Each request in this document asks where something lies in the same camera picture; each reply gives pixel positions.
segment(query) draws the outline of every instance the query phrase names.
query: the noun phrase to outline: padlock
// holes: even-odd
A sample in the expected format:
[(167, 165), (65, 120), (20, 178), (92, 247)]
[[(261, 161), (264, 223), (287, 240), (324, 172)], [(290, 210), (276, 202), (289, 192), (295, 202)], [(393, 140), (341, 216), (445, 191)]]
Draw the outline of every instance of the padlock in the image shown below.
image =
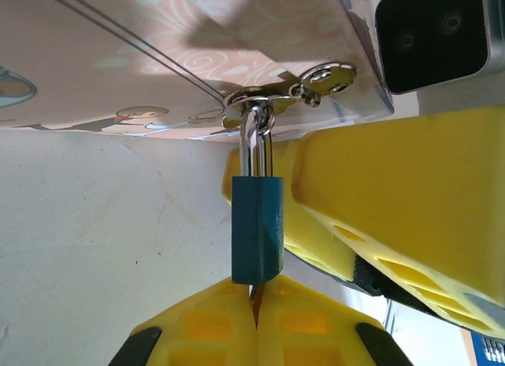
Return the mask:
[(241, 177), (232, 182), (231, 278), (259, 286), (283, 266), (282, 178), (272, 177), (271, 111), (253, 107), (241, 125)]

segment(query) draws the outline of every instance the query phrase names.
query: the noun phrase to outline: camera lens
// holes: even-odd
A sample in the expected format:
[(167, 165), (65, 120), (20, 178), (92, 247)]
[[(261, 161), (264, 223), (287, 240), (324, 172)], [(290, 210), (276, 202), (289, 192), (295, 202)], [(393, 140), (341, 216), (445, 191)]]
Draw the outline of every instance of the camera lens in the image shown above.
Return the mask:
[(407, 52), (413, 47), (413, 44), (414, 38), (410, 32), (403, 32), (396, 38), (396, 48), (400, 52)]
[(442, 31), (452, 35), (459, 31), (463, 24), (463, 16), (460, 13), (449, 13), (442, 19)]

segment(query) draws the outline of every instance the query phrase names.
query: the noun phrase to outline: black camera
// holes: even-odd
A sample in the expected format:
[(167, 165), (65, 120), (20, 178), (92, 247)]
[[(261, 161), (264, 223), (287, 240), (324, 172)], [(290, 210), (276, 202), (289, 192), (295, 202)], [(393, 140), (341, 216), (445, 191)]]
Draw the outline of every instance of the black camera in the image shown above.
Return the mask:
[(505, 67), (505, 0), (382, 0), (376, 28), (395, 94)]

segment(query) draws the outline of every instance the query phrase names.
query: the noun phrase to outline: blue padlock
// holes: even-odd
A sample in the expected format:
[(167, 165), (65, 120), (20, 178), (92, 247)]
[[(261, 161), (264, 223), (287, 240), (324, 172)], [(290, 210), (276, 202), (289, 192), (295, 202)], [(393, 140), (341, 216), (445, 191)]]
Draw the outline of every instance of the blue padlock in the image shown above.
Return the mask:
[(262, 285), (283, 266), (282, 178), (234, 177), (231, 190), (231, 279)]

